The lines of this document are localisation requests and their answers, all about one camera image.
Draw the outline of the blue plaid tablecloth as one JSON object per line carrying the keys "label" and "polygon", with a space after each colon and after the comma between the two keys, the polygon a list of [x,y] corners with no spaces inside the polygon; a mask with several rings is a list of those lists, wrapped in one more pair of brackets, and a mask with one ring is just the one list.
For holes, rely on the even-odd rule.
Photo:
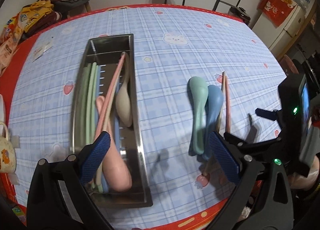
{"label": "blue plaid tablecloth", "polygon": [[60,23],[21,43],[1,77],[9,128],[17,149],[17,202],[26,205],[37,161],[69,151],[72,97],[91,38],[133,34],[138,120],[153,205],[102,209],[116,229],[202,229],[233,186],[212,165],[210,178],[188,153],[193,112],[187,83],[193,76],[219,85],[226,73],[231,132],[246,137],[248,114],[280,108],[285,79],[278,61],[244,23],[179,6],[125,6]]}

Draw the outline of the green chopstick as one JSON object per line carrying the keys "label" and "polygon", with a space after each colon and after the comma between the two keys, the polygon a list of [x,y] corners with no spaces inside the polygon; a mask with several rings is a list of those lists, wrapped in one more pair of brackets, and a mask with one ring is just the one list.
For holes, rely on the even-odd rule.
{"label": "green chopstick", "polygon": [[83,68],[81,73],[81,81],[79,85],[79,95],[77,98],[76,115],[75,115],[75,151],[79,152],[85,145],[85,117],[86,117],[86,102],[89,77],[91,73],[91,64]]}
{"label": "green chopstick", "polygon": [[95,93],[97,86],[97,69],[98,65],[94,62],[91,66],[91,72],[89,76],[89,84],[87,91],[87,103],[86,103],[86,117],[85,117],[85,133],[86,133],[86,144],[91,144],[94,141],[95,136]]}

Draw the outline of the steel utensil tray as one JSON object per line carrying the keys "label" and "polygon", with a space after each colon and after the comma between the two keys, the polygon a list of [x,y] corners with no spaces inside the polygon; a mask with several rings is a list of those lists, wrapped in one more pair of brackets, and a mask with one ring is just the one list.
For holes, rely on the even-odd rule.
{"label": "steel utensil tray", "polygon": [[132,186],[126,192],[117,192],[104,177],[93,179],[85,185],[93,201],[106,208],[143,208],[153,205],[138,122],[133,42],[133,34],[89,39],[74,88],[70,149],[78,153],[85,144],[94,141],[99,120],[96,99],[107,95],[121,54],[126,54],[108,111],[108,132],[129,169]]}

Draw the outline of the white refrigerator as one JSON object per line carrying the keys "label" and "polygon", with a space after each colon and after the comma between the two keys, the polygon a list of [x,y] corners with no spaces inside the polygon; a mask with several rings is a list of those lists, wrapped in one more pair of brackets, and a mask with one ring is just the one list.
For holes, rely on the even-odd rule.
{"label": "white refrigerator", "polygon": [[299,32],[304,21],[304,11],[296,6],[280,26],[276,27],[265,14],[261,14],[252,30],[274,57],[278,57]]}

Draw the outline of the snack bag pile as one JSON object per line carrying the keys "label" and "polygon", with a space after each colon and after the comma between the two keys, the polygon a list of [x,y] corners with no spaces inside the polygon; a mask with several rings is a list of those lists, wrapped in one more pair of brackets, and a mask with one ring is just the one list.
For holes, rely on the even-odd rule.
{"label": "snack bag pile", "polygon": [[54,10],[50,0],[27,5],[9,19],[1,33],[1,74],[9,66],[23,36],[29,38],[60,20],[61,14]]}

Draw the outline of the black cooking pot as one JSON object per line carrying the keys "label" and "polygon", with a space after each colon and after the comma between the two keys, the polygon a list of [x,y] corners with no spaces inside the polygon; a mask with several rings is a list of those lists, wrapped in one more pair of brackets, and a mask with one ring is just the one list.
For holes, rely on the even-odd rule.
{"label": "black cooking pot", "polygon": [[241,7],[231,6],[228,14],[241,19],[246,25],[249,25],[251,21],[250,16],[246,13],[245,9]]}

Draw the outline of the beige spoon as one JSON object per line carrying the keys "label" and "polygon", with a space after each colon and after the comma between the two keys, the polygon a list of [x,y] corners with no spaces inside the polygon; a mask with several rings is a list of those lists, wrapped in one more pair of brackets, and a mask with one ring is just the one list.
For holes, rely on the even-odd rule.
{"label": "beige spoon", "polygon": [[130,81],[130,58],[125,52],[123,52],[122,55],[125,57],[125,75],[116,96],[116,111],[123,125],[125,127],[131,127],[132,112],[131,101],[128,93],[128,84]]}

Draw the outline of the yellow rimmed mug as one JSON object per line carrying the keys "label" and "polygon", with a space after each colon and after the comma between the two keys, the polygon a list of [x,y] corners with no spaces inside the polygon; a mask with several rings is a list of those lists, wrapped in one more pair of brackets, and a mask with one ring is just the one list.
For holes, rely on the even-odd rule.
{"label": "yellow rimmed mug", "polygon": [[1,136],[1,173],[12,174],[16,170],[16,154],[12,143],[9,141],[8,127],[4,122],[1,122],[5,131],[4,136]]}

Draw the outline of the beige chopstick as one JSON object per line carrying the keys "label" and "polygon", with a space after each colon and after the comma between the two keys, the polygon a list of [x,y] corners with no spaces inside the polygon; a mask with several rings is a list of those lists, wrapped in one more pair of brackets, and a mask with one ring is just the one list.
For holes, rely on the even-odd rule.
{"label": "beige chopstick", "polygon": [[[114,107],[113,107],[113,103],[114,103],[114,96],[113,98],[111,99],[112,102],[110,101],[109,104],[108,104],[108,108],[107,108],[107,114],[109,115],[109,117],[105,117],[105,124],[103,125],[103,131],[106,131],[107,130],[107,125],[108,123],[110,123],[111,125],[111,129],[112,129],[112,136],[113,136],[113,127],[114,127]],[[101,113],[101,109],[102,109],[102,106],[103,106],[103,102],[104,102],[104,99],[105,99],[106,96],[99,96],[97,99],[96,99],[96,106],[97,106],[97,109],[98,109],[98,114],[100,115]],[[103,161],[101,162],[98,170],[97,170],[97,174],[96,174],[96,178],[95,178],[95,183],[97,185],[101,185],[102,184],[102,177],[104,177],[103,175],[103,169],[102,169],[102,163]]]}
{"label": "beige chopstick", "polygon": [[209,146],[209,134],[214,131],[220,130],[221,123],[221,109],[224,101],[224,89],[225,89],[226,74],[222,73],[221,89],[215,85],[208,86],[208,99],[206,103],[206,129],[204,133],[204,153],[202,157],[207,161],[202,175],[208,175],[208,168],[212,158],[212,151]]}

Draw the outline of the green spoon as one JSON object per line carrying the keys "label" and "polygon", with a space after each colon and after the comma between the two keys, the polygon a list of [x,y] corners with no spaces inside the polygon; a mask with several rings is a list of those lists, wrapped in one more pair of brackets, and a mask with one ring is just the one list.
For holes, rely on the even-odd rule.
{"label": "green spoon", "polygon": [[193,151],[197,155],[204,153],[203,113],[208,99],[208,86],[202,77],[193,76],[189,80],[189,88],[193,100]]}

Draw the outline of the pink spoon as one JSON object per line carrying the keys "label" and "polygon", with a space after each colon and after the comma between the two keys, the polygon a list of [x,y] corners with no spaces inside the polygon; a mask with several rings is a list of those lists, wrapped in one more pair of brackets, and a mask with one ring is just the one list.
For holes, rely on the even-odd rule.
{"label": "pink spoon", "polygon": [[116,148],[110,123],[106,131],[110,134],[111,143],[102,163],[103,175],[109,188],[116,192],[126,192],[132,187],[132,177]]}

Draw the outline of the dark clothes pile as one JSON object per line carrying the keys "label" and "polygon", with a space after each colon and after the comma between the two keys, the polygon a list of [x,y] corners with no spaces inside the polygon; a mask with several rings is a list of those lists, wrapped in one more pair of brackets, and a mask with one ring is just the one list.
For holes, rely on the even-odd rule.
{"label": "dark clothes pile", "polygon": [[61,19],[68,19],[79,14],[92,11],[90,0],[39,0],[50,1],[55,12],[61,15]]}

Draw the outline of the blue spoon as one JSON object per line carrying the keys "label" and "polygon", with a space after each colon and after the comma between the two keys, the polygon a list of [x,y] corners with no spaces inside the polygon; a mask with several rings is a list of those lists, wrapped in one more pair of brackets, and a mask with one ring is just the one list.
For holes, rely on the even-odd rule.
{"label": "blue spoon", "polygon": [[207,120],[206,129],[204,133],[204,153],[202,158],[206,161],[212,156],[212,150],[209,146],[209,135],[212,131],[216,130],[217,118],[220,114],[223,105],[223,93],[222,90],[215,86],[208,86],[208,99],[206,103]]}

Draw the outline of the pink chopstick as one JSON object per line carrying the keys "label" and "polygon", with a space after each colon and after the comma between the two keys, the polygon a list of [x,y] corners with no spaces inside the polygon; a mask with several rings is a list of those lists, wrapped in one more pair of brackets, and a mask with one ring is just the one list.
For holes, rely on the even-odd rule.
{"label": "pink chopstick", "polygon": [[107,114],[108,104],[109,104],[110,101],[112,102],[111,99],[114,96],[115,86],[116,86],[116,84],[117,84],[117,82],[119,80],[120,72],[121,72],[121,69],[123,67],[124,61],[125,61],[125,52],[122,52],[120,60],[119,60],[118,65],[117,65],[117,68],[116,68],[116,71],[113,74],[112,80],[111,80],[110,85],[108,87],[108,91],[107,91],[106,97],[105,97],[104,102],[103,102],[103,106],[102,106],[102,109],[101,109],[100,117],[99,117],[99,120],[98,120],[97,129],[95,131],[95,138],[94,138],[95,140],[100,135],[100,133],[103,131],[103,125],[105,124],[105,117],[109,117],[109,115]]}
{"label": "pink chopstick", "polygon": [[230,105],[230,97],[229,97],[228,77],[226,77],[226,82],[225,82],[225,93],[226,93],[226,127],[225,127],[225,132],[230,133],[230,131],[231,131],[231,105]]}

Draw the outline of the red gift bag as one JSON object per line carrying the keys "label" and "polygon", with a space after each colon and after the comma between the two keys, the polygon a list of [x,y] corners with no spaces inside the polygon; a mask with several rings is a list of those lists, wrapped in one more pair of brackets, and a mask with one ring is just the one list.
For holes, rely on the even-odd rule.
{"label": "red gift bag", "polygon": [[261,0],[258,9],[279,27],[297,6],[294,0]]}

